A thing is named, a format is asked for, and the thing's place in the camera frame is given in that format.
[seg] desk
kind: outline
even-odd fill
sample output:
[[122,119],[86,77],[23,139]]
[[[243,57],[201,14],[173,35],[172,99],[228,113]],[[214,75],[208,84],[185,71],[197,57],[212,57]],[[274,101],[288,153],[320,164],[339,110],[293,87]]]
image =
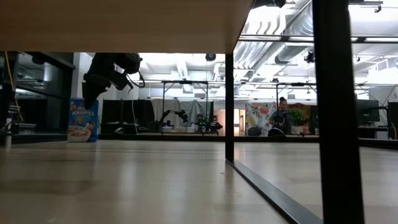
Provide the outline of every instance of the desk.
[[358,127],[358,137],[359,138],[377,139],[378,131],[387,131],[387,135],[388,135],[387,127]]
[[[141,136],[161,136],[162,133],[140,133]],[[163,136],[203,136],[202,133],[163,133]],[[217,134],[204,134],[204,136],[218,136]]]
[[306,134],[305,136],[302,136],[302,135],[297,135],[297,134],[287,134],[286,137],[293,137],[293,138],[319,138],[319,135]]

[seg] ceiling duct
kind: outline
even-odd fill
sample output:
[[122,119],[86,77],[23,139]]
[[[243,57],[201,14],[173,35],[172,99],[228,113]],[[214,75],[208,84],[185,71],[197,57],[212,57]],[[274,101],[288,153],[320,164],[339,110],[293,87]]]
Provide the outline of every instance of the ceiling duct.
[[[312,4],[309,1],[294,21],[288,22],[290,25],[287,26],[282,35],[313,35],[312,14]],[[272,73],[267,75],[274,75],[284,68],[281,65],[288,64],[294,57],[307,48],[308,46],[274,42],[256,63],[254,71],[255,73],[264,73],[264,71],[267,71],[267,73]],[[278,65],[265,65],[265,63],[276,63]]]
[[387,64],[389,68],[398,68],[398,57],[389,58]]
[[[177,64],[177,70],[178,74],[180,75],[180,78],[182,80],[188,80],[188,68],[187,68],[187,63],[185,60],[181,57],[177,56],[176,59],[176,64]],[[193,93],[193,86],[192,85],[183,85],[182,86],[182,92],[183,93]]]
[[[243,34],[281,34],[285,25],[285,11],[262,7],[250,12]],[[238,42],[234,66],[240,69],[252,68],[270,45],[267,42]]]
[[[292,25],[286,28],[283,35],[313,35],[312,4],[309,4]],[[285,44],[284,48],[275,57],[275,62],[287,64],[306,48],[307,46],[291,46]]]

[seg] rice krispies box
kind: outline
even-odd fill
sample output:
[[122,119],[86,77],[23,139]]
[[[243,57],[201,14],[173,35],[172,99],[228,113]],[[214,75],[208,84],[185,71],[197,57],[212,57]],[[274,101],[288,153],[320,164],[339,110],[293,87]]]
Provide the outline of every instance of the rice krispies box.
[[90,110],[85,109],[85,100],[70,100],[68,141],[95,142],[98,139],[98,100]]

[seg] metal frame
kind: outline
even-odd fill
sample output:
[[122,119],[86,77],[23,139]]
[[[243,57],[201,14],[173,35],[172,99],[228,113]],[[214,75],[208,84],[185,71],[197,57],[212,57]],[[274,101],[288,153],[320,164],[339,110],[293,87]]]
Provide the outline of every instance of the metal frame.
[[[323,219],[326,224],[364,223],[348,0],[313,0],[313,16]],[[339,58],[339,66],[328,64],[333,58]],[[330,106],[336,98],[338,108]],[[345,124],[345,132],[336,141],[341,129],[331,118],[341,108],[345,115],[339,122]]]
[[[14,84],[14,88],[16,91],[17,76],[15,74],[18,71],[19,54],[18,54],[18,52],[8,52],[7,56],[8,56],[9,66],[10,66],[12,82]],[[1,83],[2,84],[2,90],[1,90],[2,97],[0,97],[0,124],[6,123],[6,119],[9,116],[10,104],[11,104],[11,102],[13,102],[13,101],[10,101],[10,99],[14,99],[15,94],[16,94],[16,92],[12,90],[11,81],[9,78],[6,63],[7,63],[6,56],[4,54],[4,71],[3,71],[3,74],[0,74],[3,76],[2,83]]]
[[62,69],[62,70],[74,70],[76,67],[73,62],[68,62],[67,60],[59,57],[59,53],[48,53],[48,52],[26,52],[27,54],[41,58],[42,60]]
[[[284,85],[285,87],[283,87],[283,89],[281,89],[280,91],[278,91],[278,86],[280,85]],[[276,83],[275,85],[275,89],[276,89],[276,108],[279,108],[279,94],[282,92],[282,90],[284,90],[288,85],[291,86],[314,86],[317,85],[316,83]]]
[[242,163],[238,161],[227,161],[227,163],[241,174],[289,223],[323,224],[322,219]]
[[[181,84],[181,85],[185,85],[185,84],[187,84],[187,85],[198,84],[199,87],[206,93],[206,117],[205,117],[205,120],[208,121],[208,118],[209,118],[209,117],[208,117],[208,115],[209,115],[209,114],[208,114],[208,101],[209,101],[209,95],[208,95],[209,83],[208,83],[208,81],[190,81],[190,80],[167,81],[167,80],[163,80],[162,83],[163,83],[162,114],[164,113],[164,98],[165,98],[165,94],[166,94],[166,92],[167,92],[172,86],[174,86],[174,84],[176,84],[176,83]],[[167,83],[172,83],[172,85],[166,89],[166,84],[167,84]],[[206,91],[200,86],[200,84],[206,85]]]
[[234,159],[234,56],[225,55],[225,158]]
[[[283,43],[314,43],[314,36],[308,35],[269,35],[269,34],[243,34],[241,42],[283,42]],[[386,36],[353,36],[352,44],[398,44],[397,37]]]

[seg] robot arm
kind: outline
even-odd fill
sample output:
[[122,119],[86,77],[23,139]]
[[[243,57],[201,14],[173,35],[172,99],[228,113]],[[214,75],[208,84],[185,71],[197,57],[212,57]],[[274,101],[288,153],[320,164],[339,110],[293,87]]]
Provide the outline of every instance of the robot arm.
[[[85,99],[85,108],[90,109],[97,97],[106,92],[106,87],[114,85],[116,89],[123,90],[126,85],[133,88],[128,74],[139,72],[142,58],[136,53],[96,53],[91,62],[90,69],[84,75],[85,83],[83,85],[83,97]],[[123,73],[115,71],[115,65],[124,69]]]
[[181,110],[180,112],[178,112],[178,111],[172,111],[172,110],[167,110],[167,111],[165,111],[165,112],[163,113],[163,116],[162,116],[162,118],[159,120],[159,123],[160,123],[160,124],[163,124],[163,120],[164,120],[164,119],[167,117],[167,115],[169,115],[170,113],[173,113],[173,114],[178,115],[178,116],[183,120],[184,123],[188,122],[188,115],[185,114],[185,111],[184,111],[184,110]]

